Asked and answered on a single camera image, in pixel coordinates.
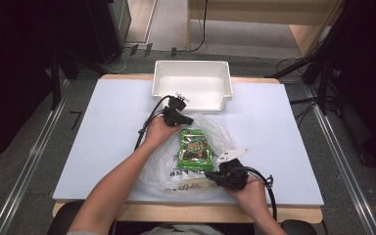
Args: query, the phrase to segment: wrist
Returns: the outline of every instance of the wrist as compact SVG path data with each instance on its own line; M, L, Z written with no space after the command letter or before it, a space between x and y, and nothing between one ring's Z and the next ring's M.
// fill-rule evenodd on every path
M270 220L274 220L269 210L261 210L251 216L252 220L258 226L266 224Z
M148 141L145 141L143 142L139 148L142 148L142 149L145 149L146 151L148 151L150 154L154 153L155 150L159 147L158 144L156 143L152 143L152 142L148 142Z
M272 217L268 210L263 214L259 214L258 217L253 217L253 221L264 234L286 235L285 231L280 227L279 223Z

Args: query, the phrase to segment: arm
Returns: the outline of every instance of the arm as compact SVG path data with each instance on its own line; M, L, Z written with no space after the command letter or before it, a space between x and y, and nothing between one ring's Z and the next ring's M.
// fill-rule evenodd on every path
M264 185L260 180L249 176L244 189L224 188L224 190L237 200L240 208L249 215L264 234L286 234L268 210Z
M155 117L149 124L145 141L140 147L94 187L69 231L107 234L146 161L170 135L180 129L181 126L166 126L163 117Z

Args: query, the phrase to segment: wooden table edge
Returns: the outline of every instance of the wooden table edge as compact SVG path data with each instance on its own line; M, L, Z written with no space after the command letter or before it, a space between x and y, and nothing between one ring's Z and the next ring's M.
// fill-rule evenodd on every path
M106 74L101 77L102 79L139 79L139 80L152 80L154 79L153 74ZM255 82L255 83L272 83L280 84L279 80L276 78L267 77L240 77L232 76L231 81L233 82Z
M56 202L53 216L66 202ZM298 219L319 223L323 215L320 208L277 209L277 221ZM253 223L237 205L190 205L190 204L139 204L126 203L116 217L117 221L145 222L210 222Z

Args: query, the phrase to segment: green package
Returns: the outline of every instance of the green package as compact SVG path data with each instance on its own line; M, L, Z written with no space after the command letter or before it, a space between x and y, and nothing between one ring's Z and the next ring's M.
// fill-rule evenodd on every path
M212 165L212 148L201 129L182 129L178 168L192 170L210 170Z

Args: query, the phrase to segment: hand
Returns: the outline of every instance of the hand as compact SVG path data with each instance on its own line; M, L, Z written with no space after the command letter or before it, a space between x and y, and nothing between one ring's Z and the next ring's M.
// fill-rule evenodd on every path
M247 185L242 190L224 188L225 192L237 200L240 208L255 220L269 213L263 182L249 175Z
M148 125L144 144L149 144L154 148L158 148L173 133L181 130L181 128L181 125L167 126L165 124L165 117L154 117Z

